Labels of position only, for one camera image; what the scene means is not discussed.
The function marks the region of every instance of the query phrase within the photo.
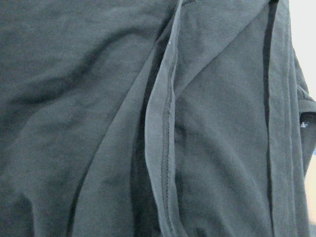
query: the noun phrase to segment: gray cotton fabric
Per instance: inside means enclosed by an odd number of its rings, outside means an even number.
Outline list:
[[[288,0],[0,6],[0,236],[311,237]]]

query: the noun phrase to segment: sleeve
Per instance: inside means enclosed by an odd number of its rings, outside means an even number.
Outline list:
[[[313,151],[316,148],[316,101],[309,95],[309,90],[294,51],[294,66],[297,81],[297,96],[300,117],[300,134],[304,177],[307,173]]]

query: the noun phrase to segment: crease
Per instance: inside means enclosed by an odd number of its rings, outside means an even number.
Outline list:
[[[276,13],[275,13],[275,18],[277,17],[277,13],[278,13],[278,9],[280,8],[279,4],[276,6]],[[289,20],[289,12],[288,12],[288,9],[287,9],[287,12],[286,12],[286,16],[284,17],[285,21],[288,22]],[[288,76],[289,74],[289,51],[288,50],[290,48],[290,39],[289,39],[289,24],[286,23],[286,25],[284,26],[284,29],[282,29],[282,35],[284,35],[284,39],[282,40],[283,44],[282,44],[282,49],[280,49],[280,51],[282,52],[282,57],[285,59],[283,64],[280,66],[281,69],[281,79],[282,81],[280,82],[282,85],[282,95],[281,97],[283,98],[283,101],[285,101],[285,95],[286,95],[286,87],[285,87],[285,83],[286,81],[284,80],[284,75]],[[274,35],[274,29],[272,31],[272,42],[275,38],[275,35]],[[270,64],[269,64],[269,77],[268,77],[268,83],[270,83],[271,81],[271,73],[270,73]],[[269,85],[269,109],[271,108],[272,104],[271,104],[271,100],[270,100],[270,97],[272,96],[270,93],[270,90],[271,90],[271,85]],[[285,109],[285,105],[282,106],[282,110],[284,111],[284,115],[283,115],[283,121],[284,121],[284,124],[283,125],[283,134],[285,135],[286,137],[286,134],[287,134],[287,127],[290,126],[290,121],[288,121],[286,118],[287,118],[287,114],[286,114],[286,109]],[[270,111],[269,111],[269,141],[271,140],[271,125],[270,125]],[[270,149],[270,145],[271,143],[269,142],[269,154],[271,153],[271,149]],[[289,152],[289,150],[286,148],[285,146],[285,142],[282,142],[281,144],[281,148],[284,154],[284,157],[287,157],[288,155],[291,155],[291,152]],[[289,174],[289,167],[288,167],[288,163],[285,162],[285,175],[286,177],[288,177],[288,174]],[[286,186],[286,190],[288,190],[288,182],[285,182],[284,184]],[[275,220],[275,217],[276,217],[276,190],[275,190],[275,176],[272,174],[271,172],[271,188],[272,188],[272,192],[271,192],[271,197],[272,197],[272,204],[271,204],[271,207],[272,207],[272,211],[271,211],[271,216],[272,216],[272,228],[273,228],[273,234],[277,234],[278,232],[280,232],[280,229],[277,227],[277,223],[279,222],[278,219]],[[286,192],[286,202],[287,204],[285,204],[287,206],[287,208],[285,207],[286,211],[290,211],[290,196],[289,196],[289,193],[288,191]],[[290,227],[291,225],[288,223],[287,225],[287,232],[288,233],[291,233],[291,236],[293,234],[293,229]]]
[[[70,217],[69,217],[69,221],[68,221],[68,224],[67,224],[67,232],[66,232],[66,236],[70,237],[72,235],[72,231],[73,231],[73,227],[74,227],[74,220],[75,220],[75,214],[76,214],[76,206],[77,206],[77,202],[78,202],[78,199],[79,199],[79,196],[80,196],[80,193],[81,193],[81,190],[82,190],[82,187],[84,185],[84,181],[86,179],[86,176],[89,172],[89,169],[95,159],[95,155],[96,153],[98,152],[98,150],[100,149],[100,146],[102,144],[102,142],[104,141],[105,137],[107,136],[107,133],[109,131],[109,128],[111,127],[113,121],[115,120],[115,118],[117,117],[119,111],[121,110],[122,108],[122,105],[124,104],[124,101],[126,100],[127,96],[129,95],[132,87],[134,86],[134,84],[136,83],[137,79],[139,78],[139,74],[141,73],[141,71],[143,70],[147,60],[149,59],[150,55],[152,54],[152,52],[156,49],[156,45],[159,43],[159,40],[157,40],[153,46],[152,46],[152,49],[150,50],[150,53],[147,55],[142,67],[140,68],[139,72],[137,73],[137,76],[135,77],[129,91],[127,92],[127,94],[124,96],[124,98],[122,99],[122,102],[116,112],[116,114],[114,115],[113,119],[111,120],[111,122],[109,123],[109,126],[107,127],[104,135],[102,136],[102,138],[100,139],[100,142],[98,143],[98,145],[96,146],[96,149],[95,151],[92,153],[92,158],[91,160],[89,161],[88,165],[86,166],[86,169],[85,169],[85,172],[83,173],[82,177],[80,178],[80,181],[79,181],[79,185],[75,191],[75,195],[74,195],[74,198],[73,198],[73,201],[72,201],[72,205],[71,205],[71,210],[70,210]]]
[[[84,82],[84,75],[92,70],[92,65],[94,65],[109,44],[131,33],[140,34],[141,32],[137,27],[131,27],[124,32],[116,32],[110,39],[106,38],[102,40],[95,49],[83,56],[83,61],[65,75],[53,76],[43,80],[41,80],[41,78],[44,78],[45,74],[36,76],[29,84],[21,89],[21,92],[16,95],[15,98],[10,100],[10,103],[29,105],[60,98],[71,88],[76,88]]]
[[[227,48],[250,24],[262,13],[263,9],[264,9],[267,5],[269,5],[269,2],[266,3],[265,5],[263,5],[262,8],[261,8],[261,10],[259,11],[259,13],[258,13],[257,15],[255,15],[255,17],[252,18],[252,20],[250,20],[250,22],[249,22],[248,24],[246,24],[246,25],[241,29],[241,31],[239,31],[239,32],[237,33],[237,35],[236,35],[226,46],[224,46],[223,49],[222,49],[218,54],[216,54],[216,55],[210,60],[210,62],[208,62],[208,63],[190,80],[190,82],[189,82],[189,83],[182,89],[182,91],[179,93],[179,95],[177,96],[177,98],[182,94],[182,92],[185,90],[185,88],[186,88],[187,86],[189,86],[190,83],[193,82],[194,79],[195,79],[206,67],[208,67],[208,66],[214,61],[214,59],[216,59],[223,51],[225,51],[225,49],[226,49],[226,48]]]

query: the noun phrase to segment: dark gray fabric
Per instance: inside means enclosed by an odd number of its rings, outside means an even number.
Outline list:
[[[2,1],[0,23],[0,236],[311,237],[288,0]]]
[[[315,237],[316,236],[316,225],[311,224],[311,237]]]

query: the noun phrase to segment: stitching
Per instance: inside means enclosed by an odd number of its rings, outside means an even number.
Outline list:
[[[177,59],[177,54],[173,55],[173,59],[172,59],[172,63],[171,63],[171,67],[169,69],[168,72],[168,92],[167,92],[167,99],[166,99],[166,103],[165,103],[165,109],[163,112],[163,119],[164,119],[164,123],[163,123],[163,129],[164,129],[164,143],[163,143],[163,157],[162,157],[162,173],[164,171],[165,168],[165,172],[166,172],[166,176],[162,177],[162,186],[163,186],[163,190],[165,191],[165,200],[164,202],[166,202],[165,208],[166,208],[166,216],[167,216],[167,223],[168,226],[170,228],[170,232],[173,233],[173,229],[172,229],[172,225],[170,222],[170,218],[169,218],[169,203],[168,203],[168,193],[169,193],[169,127],[170,127],[170,107],[171,107],[171,78],[172,78],[172,73],[174,72],[175,69],[175,63],[176,63],[176,59]]]
[[[83,175],[81,176],[80,180],[79,180],[79,183],[77,185],[77,188],[76,188],[76,192],[75,192],[75,196],[74,198],[72,199],[72,204],[71,204],[71,210],[70,210],[70,214],[69,214],[69,218],[68,218],[68,222],[67,222],[67,230],[66,230],[66,236],[70,236],[72,234],[72,231],[73,231],[73,221],[74,221],[74,217],[75,217],[75,214],[76,214],[76,210],[77,210],[77,202],[78,202],[78,199],[79,199],[79,196],[81,194],[81,191],[82,191],[82,187],[84,186],[84,183],[85,183],[85,180],[86,180],[86,176],[90,170],[90,167],[95,159],[95,156],[96,156],[96,153],[98,152],[98,150],[100,149],[100,146],[102,144],[102,142],[104,141],[105,137],[107,136],[107,133],[109,131],[109,128],[111,127],[113,121],[115,120],[115,118],[117,117],[118,115],[118,112],[120,111],[125,99],[127,98],[130,90],[132,89],[133,85],[135,84],[140,72],[143,70],[144,68],[144,65],[145,63],[147,62],[148,58],[150,57],[152,51],[154,50],[156,46],[156,43],[154,43],[152,49],[150,50],[150,53],[147,55],[142,67],[140,68],[140,70],[138,71],[137,73],[137,76],[135,77],[133,83],[131,84],[131,87],[129,88],[128,92],[126,93],[126,95],[124,96],[124,99],[122,99],[121,101],[121,104],[118,108],[118,110],[116,111],[115,115],[113,116],[113,119],[111,120],[111,122],[109,123],[109,126],[107,127],[106,131],[104,132],[104,134],[102,135],[102,138],[100,139],[99,143],[97,144],[95,150],[93,151],[92,155],[91,155],[91,159],[90,161],[88,162],[86,168],[85,168],[85,171],[83,173]]]

